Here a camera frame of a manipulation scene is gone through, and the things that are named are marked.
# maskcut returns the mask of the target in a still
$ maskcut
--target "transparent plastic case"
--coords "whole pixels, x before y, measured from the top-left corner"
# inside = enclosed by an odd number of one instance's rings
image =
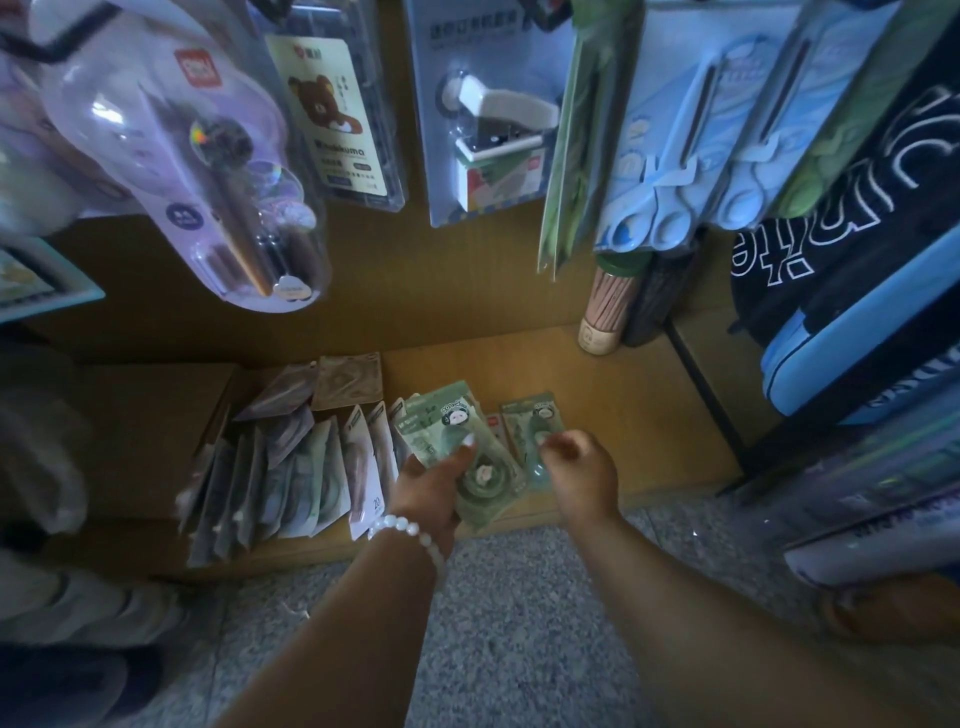
[[[376,0],[299,0],[278,26],[251,13],[290,91],[291,113],[307,137],[324,193],[400,211],[407,200],[406,170],[383,75]],[[331,40],[342,41],[346,52]],[[284,59],[291,47],[299,62]],[[338,67],[347,53],[351,71]]]
[[[34,0],[31,35],[43,41],[93,4]],[[210,36],[124,12],[44,68],[41,96],[207,288],[251,310],[293,311],[329,284],[323,201],[288,156],[296,130],[237,58]]]

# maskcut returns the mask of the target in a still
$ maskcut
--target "scissors package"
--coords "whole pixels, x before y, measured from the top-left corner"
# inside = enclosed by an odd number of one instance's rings
[[[595,249],[692,239],[800,11],[777,0],[651,0]]]
[[[516,0],[404,0],[430,223],[546,193],[569,23],[542,30]]]
[[[766,216],[899,6],[860,10],[843,0],[806,4],[733,151],[709,222],[735,231],[752,228]]]

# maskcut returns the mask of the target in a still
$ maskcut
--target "pearl bracelet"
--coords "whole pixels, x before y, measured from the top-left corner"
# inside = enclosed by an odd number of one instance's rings
[[[419,523],[408,521],[403,516],[381,516],[373,522],[370,531],[367,532],[367,538],[372,539],[384,529],[397,530],[400,533],[407,534],[407,536],[413,536],[420,542],[420,545],[423,546],[427,554],[429,554],[430,561],[433,562],[434,567],[437,569],[437,591],[439,591],[446,580],[446,562],[444,561],[444,556],[440,553],[440,549],[433,543],[433,538],[430,534],[421,533]]]

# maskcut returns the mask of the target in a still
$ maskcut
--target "pencil holder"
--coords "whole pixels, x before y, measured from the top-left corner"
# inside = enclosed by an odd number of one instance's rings
[[[640,276],[651,255],[633,251],[597,256],[593,288],[577,339],[585,352],[608,354],[620,345],[620,334],[626,326],[630,304],[640,288]]]

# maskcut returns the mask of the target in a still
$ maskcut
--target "panda sticker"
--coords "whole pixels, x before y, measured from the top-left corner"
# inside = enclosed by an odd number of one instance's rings
[[[449,409],[446,409],[440,419],[444,425],[462,425],[469,419],[469,417],[470,415],[467,412],[466,407],[464,407],[462,404],[454,404],[450,406]]]

